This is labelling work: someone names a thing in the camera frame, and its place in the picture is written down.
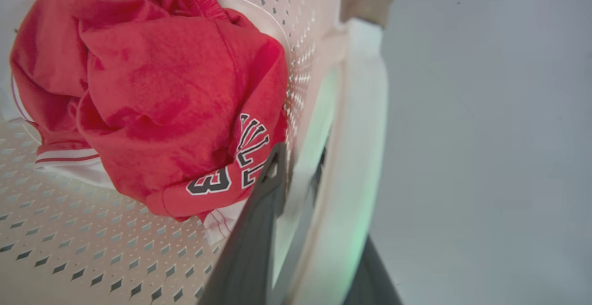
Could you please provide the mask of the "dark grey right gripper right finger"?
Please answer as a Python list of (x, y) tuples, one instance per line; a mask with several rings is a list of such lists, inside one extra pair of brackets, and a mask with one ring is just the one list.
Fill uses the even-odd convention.
[(323, 216), (311, 255), (311, 305), (402, 305), (369, 235), (377, 192), (375, 167), (327, 158)]

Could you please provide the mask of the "red basketball jersey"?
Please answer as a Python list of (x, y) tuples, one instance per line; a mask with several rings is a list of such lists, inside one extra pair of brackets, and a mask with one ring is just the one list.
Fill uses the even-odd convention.
[(114, 188), (227, 238), (285, 140), (284, 47), (218, 0), (36, 0), (0, 111), (35, 168)]

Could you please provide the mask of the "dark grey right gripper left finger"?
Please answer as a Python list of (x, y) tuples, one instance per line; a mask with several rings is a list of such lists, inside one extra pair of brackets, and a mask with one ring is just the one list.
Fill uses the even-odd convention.
[(275, 305), (276, 220), (287, 187), (287, 146), (276, 144), (224, 246), (197, 305)]

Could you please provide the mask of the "white perforated laundry basket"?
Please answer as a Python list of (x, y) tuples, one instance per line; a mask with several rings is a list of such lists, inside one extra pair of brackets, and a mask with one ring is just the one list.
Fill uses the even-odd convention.
[[(287, 60), (275, 305), (311, 305), (327, 158), (375, 167), (378, 191), (388, 83), (380, 47), (392, 1), (218, 0), (281, 42)], [(0, 85), (35, 2), (0, 0)], [(198, 217), (159, 216), (112, 187), (37, 170), (41, 140), (0, 111), (0, 305), (197, 305), (231, 234), (211, 244)]]

